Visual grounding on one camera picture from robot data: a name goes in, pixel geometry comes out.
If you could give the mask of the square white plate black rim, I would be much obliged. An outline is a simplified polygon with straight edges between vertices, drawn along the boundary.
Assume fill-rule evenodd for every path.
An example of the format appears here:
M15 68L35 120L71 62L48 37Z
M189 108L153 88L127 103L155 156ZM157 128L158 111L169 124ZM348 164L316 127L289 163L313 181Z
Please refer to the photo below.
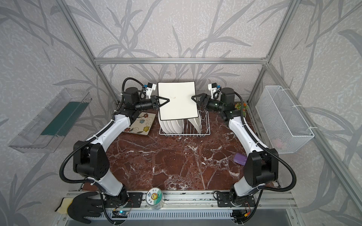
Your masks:
M159 108L160 120L191 119L199 116L191 97L196 95L195 82L158 82L158 96L169 99Z

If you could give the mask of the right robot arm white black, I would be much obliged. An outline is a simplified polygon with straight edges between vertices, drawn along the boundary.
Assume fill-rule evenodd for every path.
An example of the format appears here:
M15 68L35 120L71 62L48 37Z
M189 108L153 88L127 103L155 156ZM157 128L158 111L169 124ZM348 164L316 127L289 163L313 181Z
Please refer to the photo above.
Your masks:
M202 93L191 98L203 109L218 113L236 135L246 152L244 175L230 190L230 201L234 206L241 206L248 196L257 192L264 190L286 192L297 184L297 176L292 167L279 157L276 149L268 148L257 137L248 125L243 115L243 109L236 108L235 98L240 97L240 94L232 88L221 88L212 95ZM268 183L278 179L280 164L291 174L291 183L282 188L268 187Z

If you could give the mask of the square floral plate black rim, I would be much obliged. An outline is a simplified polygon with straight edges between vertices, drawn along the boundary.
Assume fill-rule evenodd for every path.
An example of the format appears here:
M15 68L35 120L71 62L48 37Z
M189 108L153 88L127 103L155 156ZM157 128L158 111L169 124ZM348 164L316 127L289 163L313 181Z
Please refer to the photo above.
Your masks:
M135 122L124 130L126 133L148 135L155 120L156 114L141 112Z

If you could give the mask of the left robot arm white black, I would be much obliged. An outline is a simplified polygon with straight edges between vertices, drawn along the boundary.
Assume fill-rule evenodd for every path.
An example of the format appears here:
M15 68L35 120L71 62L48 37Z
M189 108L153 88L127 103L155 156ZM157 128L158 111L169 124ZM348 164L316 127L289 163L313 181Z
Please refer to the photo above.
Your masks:
M112 142L138 118L141 112L157 110L170 100L155 96L156 85L148 83L141 89L126 88L132 78L122 84L122 99L110 122L86 141L74 144L73 151L65 158L59 169L62 181L69 184L91 183L97 186L101 196L118 205L128 201L125 186L112 174L106 151Z

